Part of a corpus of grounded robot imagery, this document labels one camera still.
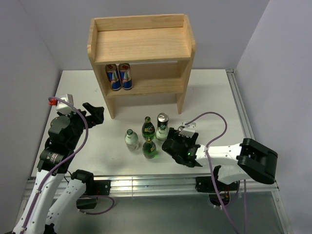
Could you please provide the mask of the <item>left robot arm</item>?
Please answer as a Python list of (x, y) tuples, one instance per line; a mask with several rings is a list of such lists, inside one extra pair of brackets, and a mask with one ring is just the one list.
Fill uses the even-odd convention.
[(77, 147), (82, 133), (104, 122), (104, 108), (86, 102), (84, 111), (63, 102), (65, 109), (57, 110), (48, 130), (44, 150), (39, 156), (37, 175), (25, 210), (13, 229), (14, 234), (55, 234), (66, 211), (82, 195), (95, 195), (94, 175), (76, 170), (61, 196), (54, 195), (68, 172), (74, 156), (82, 149)]

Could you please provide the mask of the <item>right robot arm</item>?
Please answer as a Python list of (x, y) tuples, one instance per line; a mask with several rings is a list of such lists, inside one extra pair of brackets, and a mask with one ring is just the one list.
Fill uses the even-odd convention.
[(242, 143), (225, 146), (205, 146), (196, 143), (195, 125), (170, 128), (162, 150), (176, 163), (194, 167), (218, 166), (211, 185), (222, 190), (226, 185), (244, 179), (262, 184), (274, 184), (278, 154), (261, 143), (245, 138)]

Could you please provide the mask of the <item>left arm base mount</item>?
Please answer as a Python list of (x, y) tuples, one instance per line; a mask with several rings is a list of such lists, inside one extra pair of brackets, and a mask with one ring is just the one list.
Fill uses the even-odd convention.
[(109, 195), (111, 180), (95, 180), (92, 189), (87, 190), (82, 196), (97, 195), (96, 198), (79, 198), (76, 201), (76, 207), (81, 210), (92, 210), (96, 207), (99, 195)]

